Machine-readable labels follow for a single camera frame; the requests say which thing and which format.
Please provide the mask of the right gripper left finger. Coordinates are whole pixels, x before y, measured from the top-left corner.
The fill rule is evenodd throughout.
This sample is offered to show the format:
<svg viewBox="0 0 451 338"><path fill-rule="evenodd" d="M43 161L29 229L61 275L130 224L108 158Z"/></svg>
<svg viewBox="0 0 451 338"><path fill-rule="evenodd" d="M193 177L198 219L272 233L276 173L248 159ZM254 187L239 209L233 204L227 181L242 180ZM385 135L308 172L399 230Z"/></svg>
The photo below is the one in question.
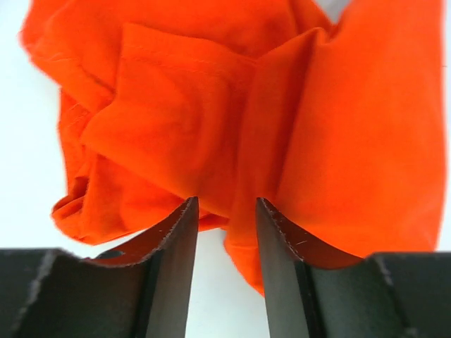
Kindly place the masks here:
<svg viewBox="0 0 451 338"><path fill-rule="evenodd" d="M2 337L183 337L199 206L101 253L1 250Z"/></svg>

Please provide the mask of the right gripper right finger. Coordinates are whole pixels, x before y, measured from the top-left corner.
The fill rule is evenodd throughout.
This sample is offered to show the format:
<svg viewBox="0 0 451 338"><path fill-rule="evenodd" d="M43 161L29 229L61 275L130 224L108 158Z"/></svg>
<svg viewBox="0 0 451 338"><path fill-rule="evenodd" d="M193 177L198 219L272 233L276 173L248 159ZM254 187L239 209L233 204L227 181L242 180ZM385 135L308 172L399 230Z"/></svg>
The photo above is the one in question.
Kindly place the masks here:
<svg viewBox="0 0 451 338"><path fill-rule="evenodd" d="M257 199L257 235L272 337L449 337L450 254L359 258Z"/></svg>

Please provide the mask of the orange t shirt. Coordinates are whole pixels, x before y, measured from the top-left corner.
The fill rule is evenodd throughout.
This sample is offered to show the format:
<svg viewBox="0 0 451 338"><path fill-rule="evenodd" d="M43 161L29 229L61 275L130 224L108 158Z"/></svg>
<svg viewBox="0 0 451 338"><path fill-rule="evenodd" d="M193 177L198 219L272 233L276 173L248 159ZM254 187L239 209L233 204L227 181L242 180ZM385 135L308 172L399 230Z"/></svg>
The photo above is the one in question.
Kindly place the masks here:
<svg viewBox="0 0 451 338"><path fill-rule="evenodd" d="M33 1L21 42L61 89L56 226L101 244L199 199L263 289L255 202L364 257L436 248L443 3Z"/></svg>

